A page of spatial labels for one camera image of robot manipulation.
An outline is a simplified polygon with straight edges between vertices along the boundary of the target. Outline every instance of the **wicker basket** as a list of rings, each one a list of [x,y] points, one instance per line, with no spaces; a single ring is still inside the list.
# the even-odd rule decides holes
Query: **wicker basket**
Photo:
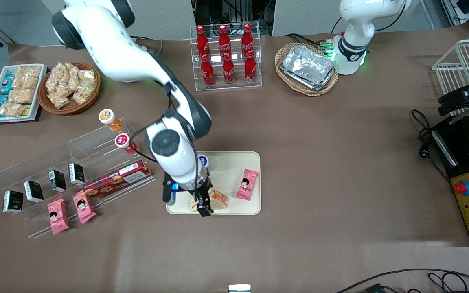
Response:
[[[79,105],[76,101],[74,101],[71,97],[71,95],[68,97],[70,100],[70,103],[64,105],[62,108],[57,109],[54,104],[50,101],[48,98],[48,89],[46,88],[46,81],[48,80],[48,77],[50,76],[51,72],[48,72],[46,76],[43,78],[41,81],[41,85],[39,85],[39,93],[37,94],[37,98],[39,100],[39,104],[41,107],[43,107],[45,110],[47,110],[50,113],[57,114],[57,115],[76,115],[79,114],[86,109],[88,109],[94,102],[97,100],[97,96],[99,96],[99,89],[101,87],[101,76],[99,75],[99,72],[95,67],[91,66],[90,64],[87,63],[82,63],[82,62],[72,62],[73,65],[75,65],[78,69],[80,70],[93,70],[95,72],[95,78],[96,78],[96,85],[95,85],[95,91],[93,94],[88,98],[84,104]]]
[[[302,43],[290,43],[290,44],[287,44],[285,46],[283,46],[280,50],[278,50],[278,52],[276,53],[276,56],[274,57],[274,65],[275,65],[275,69],[276,69],[276,73],[280,76],[280,78],[289,86],[291,87],[291,89],[297,91],[298,93],[302,93],[304,95],[308,95],[308,96],[319,96],[319,95],[322,95],[324,93],[326,93],[327,91],[329,91],[329,89],[331,89],[331,87],[334,86],[336,80],[338,79],[338,71],[336,70],[336,72],[334,72],[334,74],[332,75],[331,79],[327,82],[327,84],[322,88],[321,91],[315,91],[313,89],[309,89],[306,85],[304,85],[303,83],[299,82],[298,80],[295,80],[294,78],[288,76],[287,74],[284,74],[281,70],[280,70],[280,63],[285,59],[285,57],[287,57],[287,55],[289,54],[290,50],[295,47],[295,46],[299,46],[299,45],[304,45],[306,46],[307,48],[309,48],[310,50],[312,50],[312,52],[316,52],[318,54],[321,54],[322,52],[316,48],[314,48],[313,46],[311,45],[307,45],[307,44],[302,44]]]

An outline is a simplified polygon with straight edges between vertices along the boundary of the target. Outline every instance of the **small bottle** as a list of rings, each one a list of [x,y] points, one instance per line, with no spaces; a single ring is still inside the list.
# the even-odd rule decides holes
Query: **small bottle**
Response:
[[[136,143],[130,141],[130,137],[125,133],[121,133],[115,137],[115,145],[120,149],[124,149],[128,154],[135,154],[135,150],[137,149]]]
[[[202,71],[202,77],[204,78],[205,87],[211,88],[215,85],[215,76],[213,75],[213,67],[209,63],[209,59],[206,55],[201,56],[202,65],[200,69]]]
[[[244,24],[242,36],[242,58],[246,58],[247,52],[251,50],[253,50],[253,35],[251,34],[251,24]]]
[[[235,85],[235,65],[233,61],[231,61],[231,59],[225,60],[222,67],[224,70],[224,82],[227,87],[232,87]]]
[[[245,60],[245,83],[253,85],[256,82],[256,61],[254,60],[254,51],[247,51]]]
[[[197,26],[197,33],[197,48],[199,50],[200,58],[205,55],[206,58],[209,59],[209,41],[204,34],[204,27],[201,24]]]
[[[225,24],[220,25],[218,47],[220,49],[220,57],[222,57],[222,60],[231,60],[231,40],[227,35],[227,26]]]
[[[112,131],[119,131],[123,127],[123,123],[115,117],[110,109],[104,109],[99,113],[99,120],[102,124],[108,125]]]

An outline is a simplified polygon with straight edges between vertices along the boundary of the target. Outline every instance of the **brown tabletop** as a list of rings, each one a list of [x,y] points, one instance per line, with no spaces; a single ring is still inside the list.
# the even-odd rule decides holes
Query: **brown tabletop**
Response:
[[[262,211],[169,215],[155,167],[157,181],[106,205],[95,221],[29,239],[23,219],[1,212],[0,194],[0,292],[225,292],[229,284],[334,292],[392,269],[469,273],[456,201],[418,157],[410,119],[417,108],[439,121],[430,67],[460,39],[469,26],[378,33],[362,68],[317,98],[275,73],[287,37],[263,38],[262,88],[206,92],[194,91],[189,43],[165,42],[160,57],[213,118],[197,149],[260,154]],[[62,47],[10,45],[9,53],[11,64],[93,63],[85,50]],[[0,170],[100,127],[105,107],[141,127],[166,106],[153,83],[103,78],[99,100],[80,115],[43,112],[37,123],[0,125]],[[430,289],[422,272],[377,281]]]

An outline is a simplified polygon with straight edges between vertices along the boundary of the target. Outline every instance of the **cartoon girl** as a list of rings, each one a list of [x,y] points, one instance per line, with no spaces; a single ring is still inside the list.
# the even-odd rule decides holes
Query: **cartoon girl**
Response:
[[[57,223],[60,219],[57,218],[57,212],[51,212],[50,213],[50,220],[52,220],[52,222],[54,223]]]
[[[249,179],[243,178],[242,179],[242,190],[243,191],[251,191],[251,188],[249,188]]]
[[[84,199],[81,199],[77,202],[77,210],[84,212],[87,208],[88,204],[86,204],[86,201]]]

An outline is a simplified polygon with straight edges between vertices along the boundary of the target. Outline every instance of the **pink snack package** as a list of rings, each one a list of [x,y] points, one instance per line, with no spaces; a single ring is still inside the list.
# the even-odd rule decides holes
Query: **pink snack package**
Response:
[[[254,182],[258,176],[257,171],[245,169],[243,171],[242,184],[236,193],[236,197],[245,200],[251,200],[251,192],[253,191]]]
[[[77,215],[79,216],[79,221],[81,221],[81,224],[86,223],[86,221],[97,215],[92,210],[90,202],[88,201],[88,198],[86,198],[84,191],[79,191],[76,195],[73,196],[73,203],[77,208]]]
[[[54,235],[68,229],[65,202],[63,199],[49,203],[48,214],[50,215],[50,226],[52,227],[52,232],[54,232]]]

